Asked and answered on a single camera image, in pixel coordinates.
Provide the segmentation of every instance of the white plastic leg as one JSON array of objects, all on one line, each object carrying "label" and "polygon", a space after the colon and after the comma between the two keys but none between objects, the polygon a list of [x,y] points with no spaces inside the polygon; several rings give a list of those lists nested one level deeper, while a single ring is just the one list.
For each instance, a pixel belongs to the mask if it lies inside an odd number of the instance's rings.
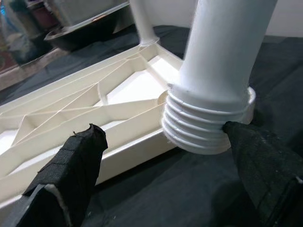
[{"label": "white plastic leg", "polygon": [[140,46],[148,46],[158,42],[159,38],[155,35],[152,24],[147,16],[143,0],[129,0],[135,24],[139,33]]},{"label": "white plastic leg", "polygon": [[177,146],[224,152],[227,121],[249,122],[248,80],[277,0],[199,0],[179,81],[168,92],[162,126]]}]

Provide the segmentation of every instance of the black tablecloth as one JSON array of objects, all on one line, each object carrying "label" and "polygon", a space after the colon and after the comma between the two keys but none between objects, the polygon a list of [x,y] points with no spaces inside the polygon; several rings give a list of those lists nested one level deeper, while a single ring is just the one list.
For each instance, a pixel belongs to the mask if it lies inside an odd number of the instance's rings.
[{"label": "black tablecloth", "polygon": [[[155,31],[163,47],[183,57],[188,29],[159,26]],[[1,91],[0,104],[137,44],[135,28],[129,27],[113,39],[61,57],[33,77]],[[303,156],[303,39],[262,44],[250,85],[257,93],[253,124],[276,133]],[[83,226],[255,227],[257,218],[230,150],[202,156],[175,148],[99,185]]]}]

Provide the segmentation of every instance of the white plastic pipe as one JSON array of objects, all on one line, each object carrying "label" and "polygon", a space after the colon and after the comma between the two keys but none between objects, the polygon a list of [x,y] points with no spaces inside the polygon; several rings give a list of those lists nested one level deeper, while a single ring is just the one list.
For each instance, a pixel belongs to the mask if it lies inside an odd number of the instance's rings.
[{"label": "white plastic pipe", "polygon": [[276,2],[199,0],[162,119],[177,146],[198,154],[224,152],[230,146],[224,123],[251,121],[255,93],[248,81]]},{"label": "white plastic pipe", "polygon": [[148,46],[159,41],[145,11],[144,0],[129,0],[141,46]]}]

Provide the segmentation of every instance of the white wall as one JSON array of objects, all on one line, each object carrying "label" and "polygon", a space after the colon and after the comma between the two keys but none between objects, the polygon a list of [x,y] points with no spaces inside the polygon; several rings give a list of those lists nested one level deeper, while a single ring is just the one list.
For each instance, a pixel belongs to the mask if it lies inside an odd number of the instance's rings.
[{"label": "white wall", "polygon": [[[190,27],[197,0],[145,0],[153,25]],[[278,0],[267,35],[303,37],[303,0]]]}]

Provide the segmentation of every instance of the dark floor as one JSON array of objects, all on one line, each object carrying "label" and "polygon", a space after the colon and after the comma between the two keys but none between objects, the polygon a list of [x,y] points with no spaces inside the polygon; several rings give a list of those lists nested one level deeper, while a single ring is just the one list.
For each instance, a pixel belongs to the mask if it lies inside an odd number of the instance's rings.
[{"label": "dark floor", "polygon": [[[161,45],[183,57],[188,29],[155,28]],[[138,44],[133,27],[112,40],[64,56],[37,75],[0,92],[6,103]],[[253,124],[276,133],[303,156],[303,39],[262,44],[250,85]],[[173,149],[96,188],[84,227],[257,227],[231,151],[202,156]]]}]

